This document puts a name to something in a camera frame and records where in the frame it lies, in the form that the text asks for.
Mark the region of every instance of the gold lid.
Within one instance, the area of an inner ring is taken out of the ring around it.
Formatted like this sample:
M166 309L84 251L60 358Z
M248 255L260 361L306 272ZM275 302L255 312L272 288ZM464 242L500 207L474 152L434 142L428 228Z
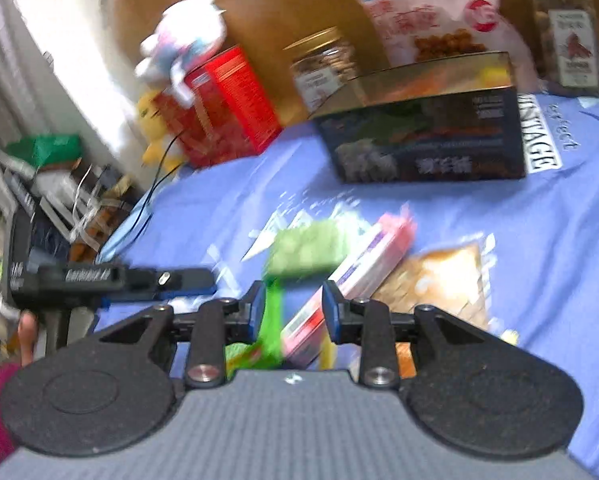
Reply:
M342 33L339 31L337 27L327 28L326 30L322 30L321 32L317 32L312 36L308 36L303 40L295 41L292 45L287 46L284 49L284 52L290 54L292 59L299 59L301 57L310 54L329 43L334 43L335 41L341 40L343 38Z

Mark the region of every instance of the white sticker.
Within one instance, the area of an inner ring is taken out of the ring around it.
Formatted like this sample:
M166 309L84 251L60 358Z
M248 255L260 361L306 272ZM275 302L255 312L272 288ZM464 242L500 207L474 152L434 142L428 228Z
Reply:
M328 67L296 76L295 85L311 113L317 110L329 95L342 87L339 78Z
M562 86L599 86L595 33L585 10L549 10Z
M527 173L558 170L562 167L562 157L539 108L537 98L532 94L519 94L517 103Z

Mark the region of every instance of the blue fabric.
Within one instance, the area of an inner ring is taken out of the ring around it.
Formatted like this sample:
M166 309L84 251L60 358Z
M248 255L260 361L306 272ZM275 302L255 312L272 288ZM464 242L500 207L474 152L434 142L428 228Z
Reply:
M126 259L134 266L195 266L214 244L246 290L261 277L265 260L263 253L241 263L252 244L250 231L261 229L284 201L292 210L341 194L358 199L369 222L384 212L398 214L408 203L419 226L415 251L493 233L491 313L518 330L521 347L577 380L585 411L570 451L599 475L599 103L583 108L578 100L538 100L561 152L560 170L520 181L347 186L337 180L312 126L302 124L287 129L257 158L228 162L166 187ZM558 126L570 131L577 149L563 149ZM286 320L314 290L289 291ZM113 306L102 312L100 326L140 308ZM176 366L182 366L181 356Z

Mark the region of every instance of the stuffed toy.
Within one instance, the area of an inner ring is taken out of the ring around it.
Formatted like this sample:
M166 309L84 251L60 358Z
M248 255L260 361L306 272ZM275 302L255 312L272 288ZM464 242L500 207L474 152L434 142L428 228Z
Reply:
M154 34L141 46L144 56L135 75L148 86L172 85L172 95L185 108L194 103L184 76L217 54L226 25L214 0L182 0L164 11Z
M137 122L148 140L148 148L142 156L144 164L158 165L172 141L172 135L166 126L166 121L164 121L161 113L153 103L154 97L159 93L159 90L150 90L143 94L137 102ZM184 162L186 162L186 157L177 142L175 142L168 150L163 168L166 171L172 171Z

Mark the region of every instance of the plastic jar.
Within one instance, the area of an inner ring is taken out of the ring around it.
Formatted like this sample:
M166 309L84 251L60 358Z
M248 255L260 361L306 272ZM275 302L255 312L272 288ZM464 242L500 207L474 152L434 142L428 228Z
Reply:
M346 81L358 76L355 50L337 27L296 41L284 51L292 59L295 86L311 113Z
M599 41L593 0L532 0L546 90L599 96Z

